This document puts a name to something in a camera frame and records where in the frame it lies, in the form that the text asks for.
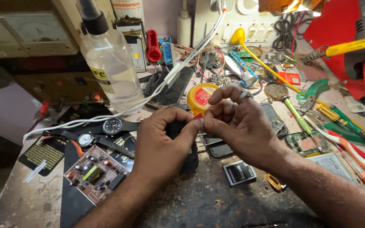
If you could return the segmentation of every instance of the workbench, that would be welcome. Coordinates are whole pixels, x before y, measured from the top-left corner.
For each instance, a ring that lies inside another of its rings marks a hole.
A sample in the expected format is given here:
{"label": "workbench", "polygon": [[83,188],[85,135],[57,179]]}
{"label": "workbench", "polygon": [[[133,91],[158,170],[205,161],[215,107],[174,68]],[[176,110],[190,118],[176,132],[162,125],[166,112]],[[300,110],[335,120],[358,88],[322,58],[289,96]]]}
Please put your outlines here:
{"label": "workbench", "polygon": [[[312,48],[305,40],[297,41],[297,53],[308,54]],[[319,70],[329,78],[330,90],[319,95],[320,101],[336,105],[346,115],[365,128],[365,117],[349,112],[345,105],[339,82],[322,60],[317,60]],[[139,77],[150,75],[140,73]],[[200,83],[195,74],[192,80]],[[303,82],[309,87],[313,81]],[[191,81],[187,91],[194,85]],[[296,104],[296,92],[290,90],[291,101]],[[266,95],[261,92],[254,99],[261,102]],[[301,132],[297,120],[289,115],[285,103],[272,103],[279,117],[286,123],[290,133]],[[137,114],[125,118],[128,121],[140,121],[153,112],[144,107]],[[33,144],[29,139],[21,154]],[[197,143],[204,143],[197,137]],[[358,146],[365,152],[365,146]],[[356,176],[346,164],[350,173]],[[222,171],[222,166],[239,161],[234,155],[220,159],[214,158],[209,149],[199,148],[199,166],[195,172],[178,175],[174,181],[158,192],[136,220],[136,227],[269,227],[277,225],[288,227],[324,227],[326,226],[304,202],[287,188],[277,193],[264,179],[265,172],[256,169],[256,181],[230,187]],[[31,173],[31,169],[22,163],[16,163],[0,195],[0,228],[14,227],[59,227],[61,195],[63,184],[64,160],[46,177],[36,175],[29,183],[22,181]]]}

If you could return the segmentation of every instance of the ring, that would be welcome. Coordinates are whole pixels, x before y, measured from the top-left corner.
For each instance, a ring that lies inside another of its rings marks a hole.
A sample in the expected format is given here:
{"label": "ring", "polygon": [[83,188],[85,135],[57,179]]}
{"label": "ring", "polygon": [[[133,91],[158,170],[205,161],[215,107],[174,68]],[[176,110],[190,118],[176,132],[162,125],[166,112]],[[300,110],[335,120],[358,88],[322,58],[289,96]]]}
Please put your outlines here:
{"label": "ring", "polygon": [[240,94],[239,98],[237,99],[236,103],[239,103],[240,101],[242,101],[245,97],[247,98],[253,98],[253,95],[251,93],[249,93],[246,89],[242,88],[242,94]]}
{"label": "ring", "polygon": [[231,115],[233,115],[234,112],[236,111],[236,106],[237,106],[237,103],[236,102],[233,102],[233,104],[232,104],[232,111],[230,112]]}

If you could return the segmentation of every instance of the circuit board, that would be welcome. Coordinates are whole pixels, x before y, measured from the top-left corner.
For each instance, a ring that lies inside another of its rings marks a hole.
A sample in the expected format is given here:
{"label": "circuit board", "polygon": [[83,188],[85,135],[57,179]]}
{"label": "circuit board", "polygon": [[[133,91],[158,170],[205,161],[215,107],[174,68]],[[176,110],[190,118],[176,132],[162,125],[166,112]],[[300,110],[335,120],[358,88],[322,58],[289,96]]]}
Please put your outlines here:
{"label": "circuit board", "polygon": [[297,154],[303,157],[312,157],[332,152],[330,144],[319,132],[312,131],[312,136],[315,138],[321,149],[318,148],[311,136],[306,132],[289,134],[285,137],[285,142],[289,148],[293,149]]}
{"label": "circuit board", "polygon": [[[261,54],[263,53],[263,51],[257,47],[253,47],[253,46],[247,46],[247,48],[254,54],[256,55],[258,58],[261,56]],[[237,47],[235,49],[232,49],[232,51],[235,52],[235,54],[239,57],[239,58],[251,58],[253,59],[253,57],[243,48],[243,47]]]}
{"label": "circuit board", "polygon": [[96,206],[107,198],[129,173],[120,163],[94,145],[64,174],[64,177]]}

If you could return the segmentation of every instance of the white bottle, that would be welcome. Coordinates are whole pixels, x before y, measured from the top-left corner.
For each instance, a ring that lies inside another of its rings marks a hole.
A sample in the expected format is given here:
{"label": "white bottle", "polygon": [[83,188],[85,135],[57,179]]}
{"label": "white bottle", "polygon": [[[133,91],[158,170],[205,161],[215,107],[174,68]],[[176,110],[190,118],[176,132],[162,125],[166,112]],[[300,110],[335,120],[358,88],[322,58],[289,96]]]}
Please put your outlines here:
{"label": "white bottle", "polygon": [[82,39],[81,53],[115,110],[122,112],[143,99],[126,40],[118,30],[109,29],[94,0],[78,0],[78,8],[88,32]]}
{"label": "white bottle", "polygon": [[177,17],[177,44],[185,47],[191,45],[191,16],[187,10],[187,0],[182,3],[182,11]]}

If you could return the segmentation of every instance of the forearm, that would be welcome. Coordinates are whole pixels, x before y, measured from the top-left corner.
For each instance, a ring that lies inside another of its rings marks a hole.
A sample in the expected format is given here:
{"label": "forearm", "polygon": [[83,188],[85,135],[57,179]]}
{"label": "forearm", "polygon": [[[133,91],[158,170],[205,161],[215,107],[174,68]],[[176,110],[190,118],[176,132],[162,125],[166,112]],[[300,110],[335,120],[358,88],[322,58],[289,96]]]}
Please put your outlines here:
{"label": "forearm", "polygon": [[334,227],[365,227],[364,189],[347,183],[293,152],[275,167],[270,173],[287,184],[328,224]]}
{"label": "forearm", "polygon": [[131,227],[154,191],[154,188],[132,172],[118,189],[97,205],[76,227]]}

